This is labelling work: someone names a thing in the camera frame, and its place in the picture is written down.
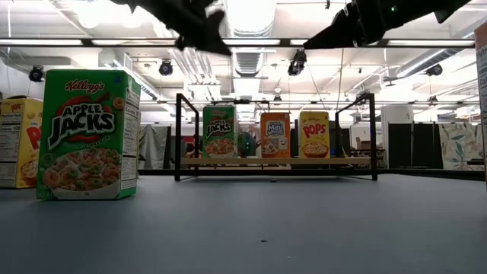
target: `nutrition facts label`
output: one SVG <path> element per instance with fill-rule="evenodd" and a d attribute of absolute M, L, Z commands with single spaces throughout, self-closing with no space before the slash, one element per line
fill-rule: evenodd
<path fill-rule="evenodd" d="M 123 154 L 137 156 L 138 151 L 138 131 L 140 129 L 138 104 L 140 96 L 135 92 L 127 92 L 124 133 L 123 133 Z"/>
<path fill-rule="evenodd" d="M 139 104 L 140 96 L 127 88 L 123 123 L 122 190 L 136 185 L 138 131 L 140 129 Z"/>
<path fill-rule="evenodd" d="M 122 159 L 122 181 L 137 177 L 137 158 L 124 157 Z"/>
<path fill-rule="evenodd" d="M 0 186 L 14 186 L 22 113 L 3 113 L 0 124 Z"/>

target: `black curtain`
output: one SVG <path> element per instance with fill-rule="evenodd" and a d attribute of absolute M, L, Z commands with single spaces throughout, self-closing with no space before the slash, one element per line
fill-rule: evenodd
<path fill-rule="evenodd" d="M 415 123 L 412 127 L 412 165 L 443 169 L 438 124 Z"/>
<path fill-rule="evenodd" d="M 411 124 L 389 124 L 389 168 L 411 166 Z"/>

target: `ceiling light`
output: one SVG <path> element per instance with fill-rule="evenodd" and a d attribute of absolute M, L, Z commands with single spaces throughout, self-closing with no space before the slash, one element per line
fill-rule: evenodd
<path fill-rule="evenodd" d="M 473 46 L 474 40 L 390 40 L 388 46 L 435 46 L 435 47 L 449 47 L 449 46 Z"/>
<path fill-rule="evenodd" d="M 81 46 L 79 39 L 0 39 L 0 46 Z"/>
<path fill-rule="evenodd" d="M 144 39 L 93 39 L 91 42 L 95 46 L 173 46 L 175 39 L 156 39 L 156 40 L 144 40 Z"/>
<path fill-rule="evenodd" d="M 234 53 L 276 53 L 275 49 L 233 49 Z"/>
<path fill-rule="evenodd" d="M 223 39 L 223 42 L 229 46 L 235 45 L 259 45 L 259 46 L 276 46 L 281 43 L 279 39 Z"/>
<path fill-rule="evenodd" d="M 307 40 L 306 39 L 296 39 L 296 40 L 291 40 L 290 44 L 292 46 L 302 46 Z"/>

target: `apple jacks cereal box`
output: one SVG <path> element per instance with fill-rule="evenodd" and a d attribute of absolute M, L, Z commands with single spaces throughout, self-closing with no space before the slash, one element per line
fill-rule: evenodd
<path fill-rule="evenodd" d="M 38 199 L 135 193 L 140 85 L 123 71 L 49 70 Z"/>
<path fill-rule="evenodd" d="M 236 158 L 237 111 L 234 106 L 203 108 L 203 157 Z"/>

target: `blue floor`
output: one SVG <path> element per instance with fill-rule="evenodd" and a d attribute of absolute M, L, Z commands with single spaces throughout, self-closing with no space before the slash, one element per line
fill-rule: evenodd
<path fill-rule="evenodd" d="M 120 201 L 0 190 L 5 274 L 487 273 L 482 182 L 142 177 Z"/>

